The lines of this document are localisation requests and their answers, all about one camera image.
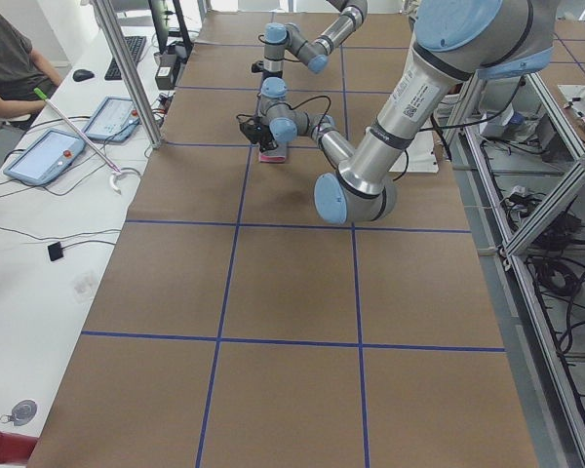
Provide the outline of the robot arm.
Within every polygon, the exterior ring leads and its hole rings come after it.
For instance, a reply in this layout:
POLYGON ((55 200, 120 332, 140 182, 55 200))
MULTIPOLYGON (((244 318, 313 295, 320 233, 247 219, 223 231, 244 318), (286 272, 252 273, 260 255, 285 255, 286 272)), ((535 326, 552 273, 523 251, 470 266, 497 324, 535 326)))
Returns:
POLYGON ((339 11, 338 18, 317 38, 308 39, 295 23, 269 22, 262 35, 263 58, 251 66, 263 80, 282 78, 285 54, 290 53, 312 73, 320 74, 329 63, 329 56, 357 31, 368 15, 365 0, 330 1, 339 11))
POLYGON ((375 221, 396 203, 389 171, 450 89, 472 75, 484 80, 523 76, 545 68, 553 52, 556 1, 424 1, 417 9, 411 59, 364 138, 353 146, 327 115, 295 110, 286 101, 285 53, 321 72, 333 50, 364 23, 364 1, 335 1, 339 16, 313 41, 292 24, 264 32, 263 81, 257 112, 239 119, 241 132, 270 151, 310 137, 334 170, 320 175, 314 203, 332 224, 375 221))

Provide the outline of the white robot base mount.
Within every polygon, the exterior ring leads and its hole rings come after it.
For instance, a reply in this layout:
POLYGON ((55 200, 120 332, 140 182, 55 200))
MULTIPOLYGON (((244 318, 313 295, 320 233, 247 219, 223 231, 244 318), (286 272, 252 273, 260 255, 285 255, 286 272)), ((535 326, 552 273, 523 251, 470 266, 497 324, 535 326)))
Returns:
POLYGON ((398 175, 404 169, 408 169, 408 174, 435 174, 439 170, 432 132, 418 133, 407 149, 407 153, 400 155, 393 164, 390 169, 392 174, 398 175))

